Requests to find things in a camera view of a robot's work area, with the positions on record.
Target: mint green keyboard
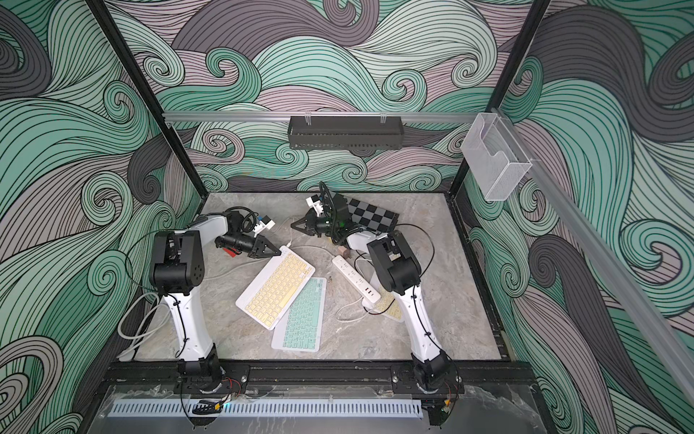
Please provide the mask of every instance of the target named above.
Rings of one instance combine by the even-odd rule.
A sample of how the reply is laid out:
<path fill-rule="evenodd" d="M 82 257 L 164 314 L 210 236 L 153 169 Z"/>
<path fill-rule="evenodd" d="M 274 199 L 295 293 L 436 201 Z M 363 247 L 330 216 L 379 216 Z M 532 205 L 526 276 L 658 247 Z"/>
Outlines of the mint green keyboard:
<path fill-rule="evenodd" d="M 325 278 L 311 278 L 277 323 L 272 339 L 274 349 L 318 351 L 325 305 Z"/>

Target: black cable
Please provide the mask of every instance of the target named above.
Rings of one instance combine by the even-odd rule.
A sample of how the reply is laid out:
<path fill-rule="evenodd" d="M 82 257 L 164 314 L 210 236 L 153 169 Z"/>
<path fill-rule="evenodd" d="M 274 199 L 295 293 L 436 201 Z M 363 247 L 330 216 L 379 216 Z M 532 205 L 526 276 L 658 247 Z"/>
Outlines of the black cable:
<path fill-rule="evenodd" d="M 458 365 L 455 364 L 455 361 L 453 361 L 453 359 L 448 355 L 448 353 L 446 353 L 441 347 L 439 347 L 439 345 L 432 339 L 431 332 L 427 331 L 426 327 L 424 327 L 424 323 L 422 322 L 422 319 L 419 317 L 419 311 L 417 310 L 417 296 L 415 294 L 412 295 L 412 304 L 414 304 L 414 312 L 417 314 L 417 319 L 419 320 L 419 324 L 422 326 L 422 330 L 424 330 L 424 334 L 426 335 L 426 337 L 428 337 L 429 340 L 432 341 L 432 343 L 434 345 L 436 345 L 436 348 L 438 348 L 440 352 L 442 352 L 443 354 L 446 355 L 446 358 L 448 359 L 448 361 L 450 361 L 450 363 L 455 368 L 456 389 L 455 389 L 455 401 L 453 402 L 453 406 L 450 408 L 450 411 L 452 413 L 453 408 L 455 407 L 455 402 L 458 401 L 458 396 L 459 396 L 459 392 L 460 392 L 460 385 L 458 383 L 458 378 L 461 378 L 461 376 L 460 376 L 460 373 L 458 372 Z"/>
<path fill-rule="evenodd" d="M 431 259 L 429 259 L 429 263 L 427 264 L 427 267 L 424 269 L 424 271 L 422 272 L 422 274 L 419 275 L 419 277 L 421 278 L 422 276 L 424 276 L 424 273 L 427 272 L 427 270 L 428 270 L 429 267 L 431 266 L 432 262 L 434 262 L 434 255 L 436 255 L 436 247 L 434 247 L 434 240 L 432 240 L 431 236 L 429 235 L 429 233 L 428 233 L 427 231 L 425 231 L 424 229 L 420 228 L 420 227 L 417 226 L 416 224 L 412 224 L 412 223 L 398 223 L 398 224 L 396 224 L 395 226 L 396 226 L 396 227 L 398 227 L 398 226 L 413 226 L 413 227 L 419 229 L 420 231 L 424 232 L 424 235 L 426 235 L 427 238 L 429 238 L 429 243 L 432 245 L 432 257 L 431 257 Z"/>
<path fill-rule="evenodd" d="M 183 410 L 183 414 L 186 416 L 186 418 L 188 419 L 188 422 L 190 422 L 190 424 L 193 426 L 193 428 L 195 428 L 195 424 L 193 423 L 193 419 L 190 418 L 190 416 L 188 415 L 188 410 L 186 410 L 185 406 L 183 405 L 183 384 L 182 383 L 180 385 L 180 394 L 178 394 L 178 396 L 180 397 L 180 406 L 181 406 L 181 409 Z"/>
<path fill-rule="evenodd" d="M 255 228 L 255 225 L 258 224 L 259 214 L 255 211 L 249 210 L 245 206 L 233 206 L 227 209 L 227 211 L 234 210 L 244 210 L 248 213 L 241 222 L 241 231 L 244 233 L 251 232 Z"/>
<path fill-rule="evenodd" d="M 147 287 L 147 286 L 143 286 L 141 283 L 136 282 L 135 279 L 133 278 L 133 275 L 128 271 L 128 264 L 130 264 L 130 268 L 131 268 L 131 269 L 134 268 L 134 267 L 133 267 L 133 261 L 130 260 L 130 253 L 133 251 L 133 249 L 135 248 L 135 246 L 137 246 L 137 245 L 138 245 L 142 240 L 144 240 L 148 235 L 152 235 L 153 233 L 157 233 L 157 232 L 159 232 L 159 231 L 161 231 L 161 230 L 162 230 L 162 229 L 157 229 L 156 231 L 150 231 L 150 232 L 144 234 L 144 235 L 141 236 L 137 241 L 135 241 L 135 242 L 133 243 L 133 245 L 130 246 L 130 248 L 129 248 L 128 251 L 126 252 L 126 275 L 128 276 L 128 278 L 130 279 L 131 282 L 133 282 L 134 284 L 136 284 L 137 286 L 139 286 L 139 287 L 142 288 L 143 290 L 148 290 L 148 291 L 151 291 L 151 292 L 155 292 L 156 290 L 154 290 L 153 288 Z"/>
<path fill-rule="evenodd" d="M 180 348 L 180 351 L 176 353 L 174 356 L 175 358 L 178 358 L 181 354 L 183 354 L 183 350 L 185 350 L 185 344 L 188 342 L 188 334 L 185 332 L 185 323 L 183 322 L 183 315 L 180 313 L 180 301 L 172 294 L 166 294 L 164 297 L 171 297 L 172 299 L 176 300 L 176 302 L 173 304 L 176 307 L 176 310 L 178 310 L 178 317 L 180 318 L 180 325 L 183 327 L 183 346 Z"/>
<path fill-rule="evenodd" d="M 364 311 L 366 311 L 366 313 L 368 313 L 369 315 L 382 315 L 382 314 L 388 312 L 388 309 L 390 309 L 390 307 L 393 305 L 393 303 L 395 303 L 395 299 L 391 300 L 391 303 L 388 305 L 387 308 L 385 308 L 385 310 L 383 310 L 383 312 L 372 313 L 372 312 L 369 312 L 366 308 L 364 308 Z"/>
<path fill-rule="evenodd" d="M 328 189 L 328 186 L 323 182 L 318 183 L 318 189 L 321 193 L 321 201 L 326 203 L 328 205 L 328 208 L 330 209 L 330 230 L 328 233 L 328 236 L 332 240 L 332 243 L 335 245 L 339 245 L 340 243 L 335 242 L 335 240 L 338 237 L 337 234 L 337 210 L 335 210 L 335 203 L 332 200 L 332 196 L 330 196 L 330 190 Z"/>

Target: yellow keyboard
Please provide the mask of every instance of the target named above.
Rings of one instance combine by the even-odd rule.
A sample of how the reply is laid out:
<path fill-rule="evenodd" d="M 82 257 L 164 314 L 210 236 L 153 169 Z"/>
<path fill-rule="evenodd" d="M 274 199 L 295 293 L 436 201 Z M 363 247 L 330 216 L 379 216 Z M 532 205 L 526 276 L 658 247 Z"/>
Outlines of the yellow keyboard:
<path fill-rule="evenodd" d="M 253 282 L 236 300 L 236 306 L 268 330 L 275 328 L 316 269 L 287 247 L 280 247 Z"/>

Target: white cable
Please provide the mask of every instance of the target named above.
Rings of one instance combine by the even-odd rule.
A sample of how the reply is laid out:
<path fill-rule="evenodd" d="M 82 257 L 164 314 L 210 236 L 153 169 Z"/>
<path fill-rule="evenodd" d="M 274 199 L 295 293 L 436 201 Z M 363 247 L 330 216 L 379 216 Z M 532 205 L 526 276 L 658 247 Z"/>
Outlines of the white cable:
<path fill-rule="evenodd" d="M 357 262 L 359 262 L 359 259 L 365 260 L 371 264 L 373 264 L 373 261 L 371 259 L 366 259 L 364 256 L 360 256 L 354 261 L 354 268 L 357 270 L 357 273 L 361 274 L 362 277 L 364 277 L 364 273 L 362 273 L 361 270 L 359 270 L 359 265 L 357 265 Z"/>
<path fill-rule="evenodd" d="M 295 249 L 297 249 L 298 247 L 313 247 L 314 249 L 320 249 L 320 250 L 323 250 L 323 251 L 328 252 L 328 254 L 330 255 L 330 257 L 335 256 L 335 253 L 331 252 L 330 250 L 326 249 L 325 247 L 320 247 L 320 246 L 294 246 Z"/>
<path fill-rule="evenodd" d="M 289 220 L 298 220 L 298 219 L 300 219 L 300 218 L 301 218 L 301 216 L 300 216 L 300 217 L 288 217 L 288 218 L 286 218 L 286 220 L 284 220 L 277 228 L 275 228 L 274 231 L 272 231 L 272 232 L 270 232 L 270 233 L 275 233 L 275 232 L 279 231 L 280 228 L 281 228 L 282 226 L 284 226 L 285 223 L 287 223 Z M 293 240 L 294 240 L 294 231 L 291 229 L 291 225 L 289 225 L 289 244 L 286 244 L 287 247 L 291 246 L 291 242 L 292 242 Z"/>
<path fill-rule="evenodd" d="M 130 307 L 129 307 L 129 308 L 126 310 L 126 312 L 123 314 L 123 317 L 121 318 L 121 320 L 118 322 L 118 329 L 117 329 L 117 330 L 118 330 L 118 336 L 122 337 L 123 339 L 127 339 L 127 340 L 135 340 L 135 339 L 140 339 L 141 337 L 145 337 L 145 336 L 147 336 L 147 335 L 151 335 L 152 333 L 154 333 L 154 332 L 156 331 L 156 329 L 155 329 L 155 330 L 152 330 L 152 331 L 148 331 L 148 332 L 146 332 L 146 333 L 142 333 L 141 335 L 128 336 L 128 335 L 126 335 L 125 333 L 123 333 L 123 329 L 121 328 L 121 327 L 123 326 L 123 322 L 126 320 L 126 318 L 128 317 L 128 315 L 130 314 L 130 312 L 133 311 L 133 308 L 139 303 L 140 300 L 142 300 L 144 297 L 147 297 L 148 295 L 153 295 L 153 296 L 154 296 L 154 298 L 156 299 L 156 305 L 155 305 L 152 309 L 150 309 L 149 312 L 147 312 L 147 314 L 142 318 L 142 321 L 139 323 L 139 327 L 137 328 L 137 332 L 136 332 L 136 333 L 139 333 L 139 332 L 140 332 L 140 329 L 141 329 L 142 325 L 144 324 L 144 322 L 145 322 L 145 320 L 147 319 L 147 317 L 149 317 L 149 315 L 152 315 L 152 312 L 154 312 L 155 310 L 157 310 L 160 306 L 165 306 L 165 304 L 160 304 L 159 296 L 158 296 L 157 294 L 154 294 L 154 293 L 152 293 L 152 292 L 145 292 L 145 293 L 143 293 L 141 296 L 139 296 L 139 297 L 137 298 L 137 300 L 135 300 L 135 301 L 133 302 L 133 304 L 130 305 Z"/>
<path fill-rule="evenodd" d="M 243 264 L 238 264 L 236 267 L 234 267 L 234 268 L 232 268 L 232 269 L 229 269 L 229 270 L 225 271 L 224 273 L 219 274 L 218 276 L 205 277 L 205 278 L 204 278 L 204 281 L 213 281 L 214 279 L 224 277 L 224 276 L 226 276 L 227 274 L 229 274 L 230 272 L 236 271 L 236 270 L 239 269 L 240 267 L 245 267 L 245 266 L 251 265 L 251 264 L 254 264 L 254 265 L 257 265 L 257 264 L 267 264 L 268 262 L 269 262 L 269 261 L 255 261 L 255 260 L 251 260 L 251 261 L 248 261 L 248 262 L 244 262 Z"/>
<path fill-rule="evenodd" d="M 155 298 L 155 300 L 156 300 L 156 305 L 155 305 L 154 307 L 152 307 L 152 309 L 150 309 L 150 310 L 145 314 L 145 316 L 143 316 L 142 321 L 139 323 L 139 326 L 137 327 L 137 331 L 135 332 L 136 335 L 135 335 L 135 336 L 127 336 L 125 333 L 123 333 L 123 329 L 122 329 L 123 323 L 125 322 L 126 318 L 127 318 L 128 315 L 130 314 L 130 312 L 133 311 L 133 308 L 139 303 L 139 301 L 142 300 L 143 298 L 147 297 L 148 295 L 153 295 L 153 296 L 154 296 L 154 298 Z M 163 321 L 162 321 L 158 326 L 156 326 L 155 328 L 153 328 L 153 329 L 147 331 L 146 333 L 140 334 L 140 332 L 142 331 L 142 328 L 144 327 L 144 325 L 145 325 L 145 323 L 146 323 L 146 321 L 147 321 L 147 318 L 149 318 L 150 315 L 152 315 L 154 312 L 156 312 L 156 310 L 157 310 L 158 308 L 160 308 L 160 307 L 162 307 L 162 306 L 167 306 L 167 305 L 166 305 L 165 303 L 161 303 L 161 301 L 160 301 L 160 299 L 159 299 L 159 296 L 158 296 L 157 294 L 152 293 L 152 292 L 145 292 L 145 293 L 143 293 L 141 296 L 139 296 L 139 297 L 133 302 L 133 304 L 130 305 L 130 307 L 127 309 L 127 311 L 125 312 L 125 314 L 123 315 L 123 317 L 121 318 L 121 320 L 118 322 L 117 331 L 118 331 L 118 335 L 119 335 L 120 337 L 122 337 L 122 338 L 125 339 L 125 340 L 132 340 L 133 342 L 130 344 L 130 346 L 128 346 L 128 348 L 126 348 L 126 349 L 124 349 L 123 351 L 121 351 L 121 353 L 120 353 L 118 356 L 116 356 L 117 358 L 122 358 L 122 357 L 126 356 L 126 354 L 130 353 L 131 351 L 133 351 L 134 349 L 136 349 L 137 347 L 139 347 L 140 345 L 142 345 L 143 343 L 145 343 L 150 337 L 152 337 L 152 336 L 154 335 L 154 333 L 155 333 L 157 330 L 159 330 L 160 328 L 162 328 L 162 327 L 169 321 L 169 316 L 168 316 L 168 315 L 165 315 Z"/>
<path fill-rule="evenodd" d="M 361 318 L 363 318 L 363 317 L 359 317 L 357 319 L 340 319 L 340 318 L 338 318 L 341 310 L 343 310 L 344 308 L 351 306 L 355 303 L 359 303 L 363 298 L 364 297 L 360 297 L 358 300 L 353 301 L 352 303 L 346 304 L 346 305 L 342 306 L 340 309 L 338 309 L 337 312 L 335 313 L 335 319 L 337 320 L 337 322 L 355 322 L 355 321 L 359 321 Z"/>

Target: clear acrylic holder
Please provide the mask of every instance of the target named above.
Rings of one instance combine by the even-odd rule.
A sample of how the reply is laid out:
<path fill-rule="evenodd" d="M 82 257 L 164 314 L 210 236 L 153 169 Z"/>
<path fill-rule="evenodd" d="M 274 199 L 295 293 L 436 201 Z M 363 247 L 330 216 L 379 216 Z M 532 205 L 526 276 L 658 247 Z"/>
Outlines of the clear acrylic holder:
<path fill-rule="evenodd" d="M 506 117 L 480 113 L 463 141 L 463 155 L 486 201 L 508 199 L 532 167 L 513 128 Z"/>

